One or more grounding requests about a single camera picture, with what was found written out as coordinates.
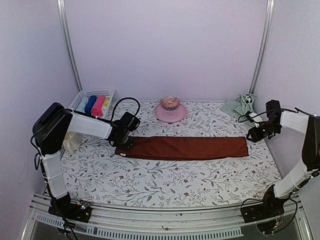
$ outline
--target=red brown fabric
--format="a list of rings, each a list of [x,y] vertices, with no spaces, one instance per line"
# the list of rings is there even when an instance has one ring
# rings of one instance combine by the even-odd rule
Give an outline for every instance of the red brown fabric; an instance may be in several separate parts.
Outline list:
[[[117,147],[115,154],[148,160],[213,160],[248,156],[244,137],[133,137],[129,150]]]

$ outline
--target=patterned bowl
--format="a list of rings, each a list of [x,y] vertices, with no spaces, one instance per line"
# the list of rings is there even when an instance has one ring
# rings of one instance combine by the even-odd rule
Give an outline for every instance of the patterned bowl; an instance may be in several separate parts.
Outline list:
[[[179,106],[180,101],[175,96],[165,96],[161,99],[160,103],[165,110],[172,111]]]

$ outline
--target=floral pattern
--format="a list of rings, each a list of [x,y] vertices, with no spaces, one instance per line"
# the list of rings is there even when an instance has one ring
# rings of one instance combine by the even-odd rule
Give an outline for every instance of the floral pattern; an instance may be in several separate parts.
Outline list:
[[[141,103],[141,124],[132,136],[238,137],[249,129],[222,112],[222,103],[184,102],[187,115],[177,123],[159,121],[156,104]],[[122,102],[114,119],[135,109],[135,103]],[[124,158],[105,139],[81,137],[76,153],[66,151],[61,159],[67,190],[77,200],[153,208],[228,205],[258,198],[281,179],[263,140],[247,142],[247,157],[167,161]]]

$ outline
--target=pink towel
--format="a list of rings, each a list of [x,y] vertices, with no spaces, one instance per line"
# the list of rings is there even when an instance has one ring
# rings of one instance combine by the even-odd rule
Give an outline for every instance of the pink towel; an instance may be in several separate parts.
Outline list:
[[[96,101],[91,109],[91,113],[93,116],[98,116],[98,117],[101,117],[102,116],[102,110],[101,110],[101,107],[102,107],[102,104],[104,104],[105,102],[105,96],[98,96],[96,98]]]

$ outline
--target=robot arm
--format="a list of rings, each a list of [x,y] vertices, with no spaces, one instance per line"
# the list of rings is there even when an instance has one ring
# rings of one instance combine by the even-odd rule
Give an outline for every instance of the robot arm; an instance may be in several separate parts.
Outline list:
[[[129,133],[136,130],[139,124],[140,120],[129,112],[120,120],[111,122],[53,103],[32,128],[41,160],[42,176],[47,183],[51,201],[54,201],[54,204],[51,204],[54,209],[51,208],[49,212],[55,215],[63,214],[67,218],[72,218],[72,215],[77,217],[74,212],[78,211],[78,207],[72,206],[61,167],[61,149],[67,132],[96,136],[113,142],[115,147],[129,149],[134,143]],[[89,217],[90,214],[87,214],[84,219],[80,217],[76,220],[87,222]]]
[[[284,203],[292,192],[300,190],[320,170],[320,117],[280,110],[280,103],[271,100],[266,104],[268,121],[259,122],[249,130],[247,139],[258,142],[281,133],[281,127],[305,135],[302,154],[297,165],[276,184],[268,188],[263,202],[241,209],[246,223],[267,219],[284,213]]]

